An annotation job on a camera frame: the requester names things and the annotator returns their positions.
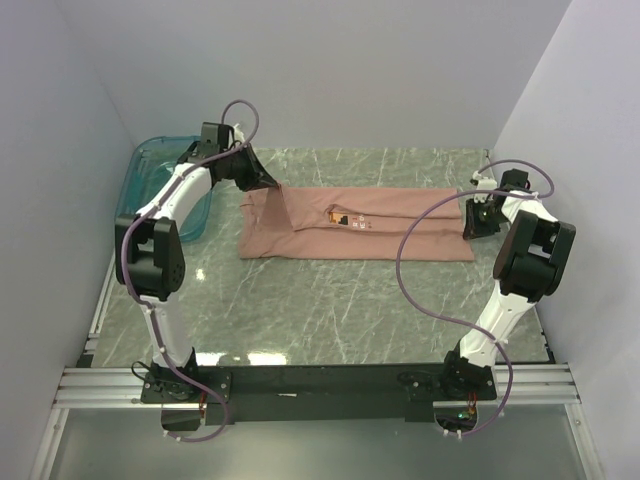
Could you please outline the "pink printed t-shirt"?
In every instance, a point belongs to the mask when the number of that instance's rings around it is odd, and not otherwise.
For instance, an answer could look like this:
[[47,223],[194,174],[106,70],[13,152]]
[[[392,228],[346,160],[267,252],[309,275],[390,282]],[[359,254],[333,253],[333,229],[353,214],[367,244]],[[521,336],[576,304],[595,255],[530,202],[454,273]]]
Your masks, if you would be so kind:
[[291,187],[241,201],[243,259],[393,260],[410,225],[454,188]]

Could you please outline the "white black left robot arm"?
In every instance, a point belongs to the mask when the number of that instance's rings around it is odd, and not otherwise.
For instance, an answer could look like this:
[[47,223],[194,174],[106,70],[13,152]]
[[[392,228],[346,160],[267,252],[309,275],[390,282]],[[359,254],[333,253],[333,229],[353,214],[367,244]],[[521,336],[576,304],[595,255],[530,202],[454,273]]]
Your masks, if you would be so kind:
[[238,126],[204,123],[199,140],[179,157],[159,192],[136,213],[115,222],[116,276],[140,306],[152,339],[145,384],[178,402],[226,401],[200,374],[184,328],[178,299],[186,276],[180,230],[196,204],[221,181],[232,181],[243,192],[276,186],[252,139]]

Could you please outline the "teal transparent plastic basket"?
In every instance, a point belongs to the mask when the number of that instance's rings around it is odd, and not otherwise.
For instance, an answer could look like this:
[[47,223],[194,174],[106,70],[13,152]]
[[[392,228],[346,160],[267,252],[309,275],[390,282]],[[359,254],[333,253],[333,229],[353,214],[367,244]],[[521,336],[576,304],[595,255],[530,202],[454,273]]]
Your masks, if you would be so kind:
[[[133,214],[149,203],[170,179],[179,157],[199,140],[197,135],[159,136],[141,143],[129,162],[115,217]],[[182,242],[193,242],[204,233],[212,196],[209,191],[186,217],[180,228]]]

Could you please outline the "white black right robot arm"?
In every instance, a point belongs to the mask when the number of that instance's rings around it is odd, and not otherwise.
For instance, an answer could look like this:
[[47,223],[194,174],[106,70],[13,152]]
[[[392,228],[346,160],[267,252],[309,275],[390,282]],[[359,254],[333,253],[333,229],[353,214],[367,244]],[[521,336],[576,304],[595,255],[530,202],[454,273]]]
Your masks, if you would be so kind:
[[494,288],[475,327],[445,357],[439,387],[452,399],[471,399],[493,383],[499,348],[525,313],[558,288],[576,237],[576,227],[551,215],[530,190],[527,172],[511,169],[500,181],[476,171],[466,201],[463,238],[509,230],[493,267]]

